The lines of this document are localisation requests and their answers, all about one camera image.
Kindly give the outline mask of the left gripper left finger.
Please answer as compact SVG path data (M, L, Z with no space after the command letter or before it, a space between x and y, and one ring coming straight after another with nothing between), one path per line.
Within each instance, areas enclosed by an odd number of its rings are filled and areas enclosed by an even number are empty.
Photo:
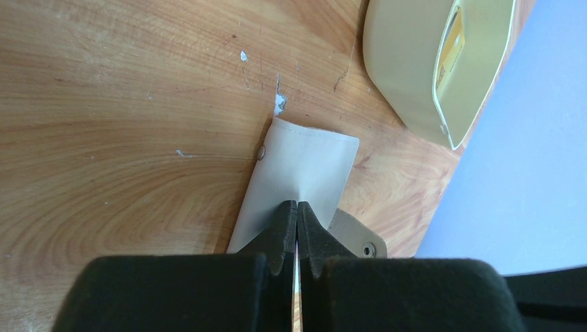
M297 203L233 254L105 256L78 275L54 331L290 331Z

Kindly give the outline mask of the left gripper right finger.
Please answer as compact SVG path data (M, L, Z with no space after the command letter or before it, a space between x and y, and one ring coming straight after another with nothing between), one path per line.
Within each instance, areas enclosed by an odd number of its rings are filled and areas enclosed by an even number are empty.
M474 259L360 258L298 204L304 331L524 331L503 277Z

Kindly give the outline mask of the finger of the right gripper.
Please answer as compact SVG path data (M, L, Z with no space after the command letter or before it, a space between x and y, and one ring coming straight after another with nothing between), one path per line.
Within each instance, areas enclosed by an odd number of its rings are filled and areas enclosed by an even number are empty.
M586 267L505 278L528 331L586 331Z

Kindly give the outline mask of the beige leather card holder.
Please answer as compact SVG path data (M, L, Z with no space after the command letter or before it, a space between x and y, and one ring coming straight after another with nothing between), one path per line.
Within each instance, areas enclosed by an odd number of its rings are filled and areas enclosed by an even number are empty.
M360 140L274 118L238 215L229 253L252 241L284 201L308 202L319 223L358 257L385 258L385 241L339 209Z

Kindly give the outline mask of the beige oval plastic tray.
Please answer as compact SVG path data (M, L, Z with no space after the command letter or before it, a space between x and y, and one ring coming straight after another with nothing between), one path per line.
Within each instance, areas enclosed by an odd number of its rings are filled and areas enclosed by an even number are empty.
M442 94L437 63L456 7L466 43ZM415 135L457 149L496 80L509 44L514 1L371 1L363 59L374 85Z

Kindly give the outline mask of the gold VIP card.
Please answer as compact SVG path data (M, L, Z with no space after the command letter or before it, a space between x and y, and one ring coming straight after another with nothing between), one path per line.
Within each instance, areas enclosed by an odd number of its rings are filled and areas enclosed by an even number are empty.
M437 63L435 83L437 94L442 94L445 90L465 43L462 9L461 7L456 7L444 36L442 50Z

